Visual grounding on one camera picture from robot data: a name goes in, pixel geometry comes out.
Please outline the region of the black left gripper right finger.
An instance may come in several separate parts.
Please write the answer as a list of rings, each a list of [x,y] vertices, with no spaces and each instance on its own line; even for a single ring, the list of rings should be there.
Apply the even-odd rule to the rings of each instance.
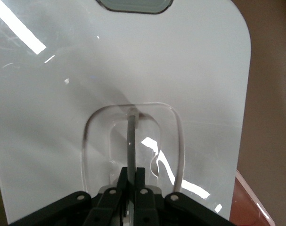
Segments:
[[[183,193],[162,196],[158,187],[145,185],[145,169],[135,174],[134,225],[229,226],[230,222]]]

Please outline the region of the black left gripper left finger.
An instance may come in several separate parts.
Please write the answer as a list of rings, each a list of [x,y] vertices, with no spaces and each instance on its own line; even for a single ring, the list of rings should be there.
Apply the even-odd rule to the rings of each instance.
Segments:
[[[95,197],[74,192],[13,223],[11,226],[108,226],[115,214],[121,223],[119,207],[127,188],[127,168],[121,169],[116,186],[104,186]]]

